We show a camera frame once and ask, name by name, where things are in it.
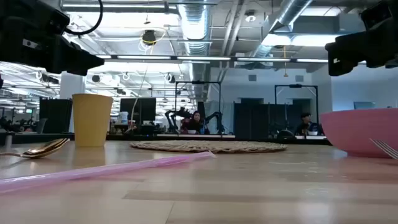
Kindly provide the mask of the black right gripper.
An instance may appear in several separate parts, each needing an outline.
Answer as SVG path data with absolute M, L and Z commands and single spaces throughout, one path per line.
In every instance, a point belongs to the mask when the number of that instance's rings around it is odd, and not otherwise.
M 328 74 L 338 77 L 359 64 L 369 68 L 364 54 L 367 40 L 371 44 L 371 65 L 397 68 L 397 0 L 383 0 L 361 13 L 366 31 L 341 35 L 327 43 Z

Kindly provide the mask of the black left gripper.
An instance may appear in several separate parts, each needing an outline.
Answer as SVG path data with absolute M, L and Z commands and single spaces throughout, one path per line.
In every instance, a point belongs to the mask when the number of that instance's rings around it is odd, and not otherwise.
M 104 59 L 63 38 L 69 22 L 42 1 L 1 0 L 1 61 L 87 76 Z

